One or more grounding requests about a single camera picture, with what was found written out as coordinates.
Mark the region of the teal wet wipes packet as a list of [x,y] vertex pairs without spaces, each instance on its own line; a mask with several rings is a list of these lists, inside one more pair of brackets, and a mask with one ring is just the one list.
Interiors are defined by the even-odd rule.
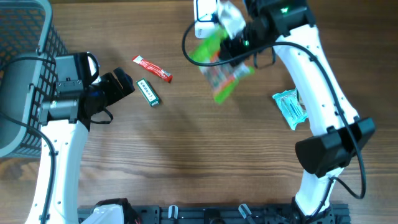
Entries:
[[278,108],[284,116],[291,130],[295,130],[299,123],[303,123],[307,118],[307,111],[300,104],[297,89],[285,90],[272,96]]

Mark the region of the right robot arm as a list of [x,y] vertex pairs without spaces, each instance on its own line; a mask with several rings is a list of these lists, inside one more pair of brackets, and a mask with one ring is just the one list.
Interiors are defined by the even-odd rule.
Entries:
[[314,222],[330,209],[329,197],[352,158],[363,161],[362,148],[375,132],[371,118],[361,118],[342,92],[325,57],[315,16],[306,1],[246,1],[251,17],[229,1],[216,15],[228,38],[221,58],[238,63],[267,48],[287,68],[308,114],[312,137],[295,145],[304,169],[294,198],[294,220]]

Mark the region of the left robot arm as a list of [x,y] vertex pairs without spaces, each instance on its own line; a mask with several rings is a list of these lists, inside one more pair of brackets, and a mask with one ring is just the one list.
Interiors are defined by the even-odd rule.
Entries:
[[90,52],[58,56],[58,80],[40,105],[41,157],[27,223],[78,223],[80,163],[93,116],[134,92],[123,69],[100,75]]

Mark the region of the red snack packet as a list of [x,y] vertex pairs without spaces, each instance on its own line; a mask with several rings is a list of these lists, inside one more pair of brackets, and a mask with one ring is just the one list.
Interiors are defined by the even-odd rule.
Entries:
[[140,55],[136,55],[132,61],[138,65],[140,65],[142,68],[147,70],[148,72],[151,72],[152,74],[158,76],[159,78],[163,79],[165,82],[170,83],[173,79],[173,75],[166,70],[160,68],[156,64],[144,59]]

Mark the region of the green snack bag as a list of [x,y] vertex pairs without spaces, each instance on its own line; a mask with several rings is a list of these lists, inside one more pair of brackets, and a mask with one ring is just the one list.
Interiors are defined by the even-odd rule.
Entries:
[[[215,63],[220,59],[220,43],[228,37],[227,32],[217,28],[189,53],[192,60],[198,63]],[[236,66],[229,63],[214,67],[199,67],[201,73],[211,86],[216,103],[222,104],[233,92],[239,81],[254,73],[254,68],[240,62]]]

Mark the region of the small green box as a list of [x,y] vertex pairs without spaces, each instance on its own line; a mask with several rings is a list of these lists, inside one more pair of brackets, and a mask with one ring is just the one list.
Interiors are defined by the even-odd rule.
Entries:
[[136,83],[140,92],[143,94],[144,98],[146,99],[146,101],[150,106],[155,106],[160,104],[158,95],[155,93],[150,83],[145,78],[141,78]]

